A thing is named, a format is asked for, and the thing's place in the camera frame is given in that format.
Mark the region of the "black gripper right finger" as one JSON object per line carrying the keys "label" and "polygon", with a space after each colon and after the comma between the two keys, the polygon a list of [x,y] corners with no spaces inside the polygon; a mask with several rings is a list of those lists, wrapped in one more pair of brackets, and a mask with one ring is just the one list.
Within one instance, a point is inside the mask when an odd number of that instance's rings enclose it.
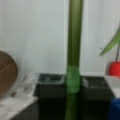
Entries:
{"label": "black gripper right finger", "polygon": [[107,120],[114,97],[104,77],[83,77],[81,120]]}

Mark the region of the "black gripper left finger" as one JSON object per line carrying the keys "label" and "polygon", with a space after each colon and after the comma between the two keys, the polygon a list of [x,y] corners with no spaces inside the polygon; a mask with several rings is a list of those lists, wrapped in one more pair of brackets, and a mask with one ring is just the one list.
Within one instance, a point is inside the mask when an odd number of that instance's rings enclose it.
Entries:
{"label": "black gripper left finger", "polygon": [[40,120],[64,120],[66,94],[63,74],[41,73],[35,90]]}

